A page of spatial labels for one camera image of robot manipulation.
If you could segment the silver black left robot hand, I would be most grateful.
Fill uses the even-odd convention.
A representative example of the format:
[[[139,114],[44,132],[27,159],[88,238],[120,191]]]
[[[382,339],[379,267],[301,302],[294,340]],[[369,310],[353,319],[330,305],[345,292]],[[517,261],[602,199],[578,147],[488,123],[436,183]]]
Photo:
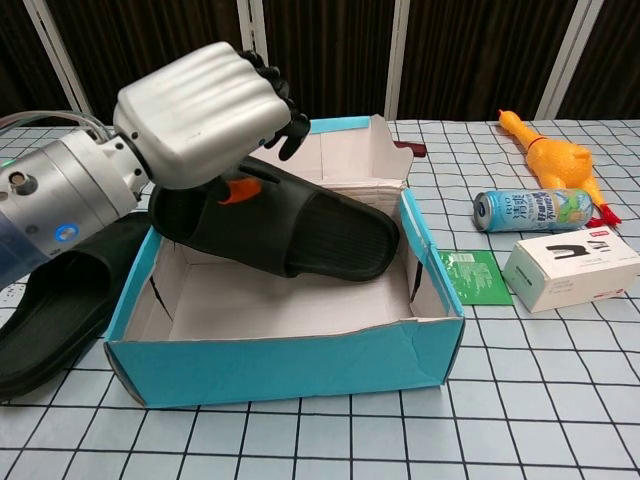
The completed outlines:
[[[206,184],[260,147],[278,145],[286,161],[311,130],[280,70],[226,42],[122,88],[113,125],[133,143],[150,180],[171,190]]]

